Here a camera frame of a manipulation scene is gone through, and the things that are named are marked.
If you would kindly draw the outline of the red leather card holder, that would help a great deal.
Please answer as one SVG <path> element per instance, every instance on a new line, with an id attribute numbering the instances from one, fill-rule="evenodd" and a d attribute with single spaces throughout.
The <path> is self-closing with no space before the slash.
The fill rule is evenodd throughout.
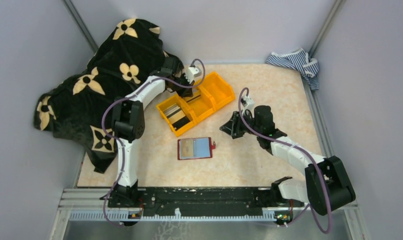
<path id="1" fill-rule="evenodd" d="M 194 141 L 194 156 L 191 158 L 182 159 L 180 156 L 180 141 L 183 139 L 192 139 Z M 181 138 L 177 140 L 177 159 L 183 160 L 196 160 L 196 159 L 210 159 L 213 157 L 213 150 L 216 149 L 216 142 L 212 141 L 211 137 L 196 137 L 196 138 Z"/>

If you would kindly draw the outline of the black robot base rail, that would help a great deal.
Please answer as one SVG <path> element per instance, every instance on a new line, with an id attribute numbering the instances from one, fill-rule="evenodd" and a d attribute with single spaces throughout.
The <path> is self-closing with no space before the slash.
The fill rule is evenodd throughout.
<path id="1" fill-rule="evenodd" d="M 303 207 L 298 200 L 285 200 L 270 187 L 146 187 L 131 201 L 110 195 L 110 208 L 136 208 L 144 217 L 169 217 L 179 210 L 183 217 L 261 216 L 265 208 Z"/>

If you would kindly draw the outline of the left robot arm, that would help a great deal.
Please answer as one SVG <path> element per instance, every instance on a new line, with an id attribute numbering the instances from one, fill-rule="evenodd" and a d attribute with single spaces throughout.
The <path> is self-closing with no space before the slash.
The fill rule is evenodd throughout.
<path id="1" fill-rule="evenodd" d="M 180 76 L 175 76 L 179 62 L 173 57 L 166 57 L 163 66 L 149 73 L 141 86 L 124 98 L 117 98 L 110 106 L 111 127 L 118 149 L 117 177 L 111 196 L 118 197 L 127 207 L 135 206 L 140 199 L 137 163 L 146 126 L 145 108 L 166 90 L 176 92 L 181 97 L 190 96 L 196 87 L 196 78 L 206 76 L 204 64 L 197 66 L 197 61 L 194 59 Z"/>

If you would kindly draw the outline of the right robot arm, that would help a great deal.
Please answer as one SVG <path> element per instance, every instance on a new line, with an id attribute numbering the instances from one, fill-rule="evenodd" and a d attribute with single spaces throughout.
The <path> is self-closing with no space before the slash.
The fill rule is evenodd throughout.
<path id="1" fill-rule="evenodd" d="M 355 190 L 339 157 L 325 157 L 296 143 L 275 126 L 270 106 L 254 106 L 253 99 L 247 95 L 238 101 L 238 110 L 219 129 L 233 139 L 244 134 L 256 136 L 263 150 L 287 162 L 305 178 L 296 180 L 286 176 L 273 182 L 271 200 L 275 205 L 284 206 L 289 200 L 297 200 L 325 216 L 356 200 Z"/>

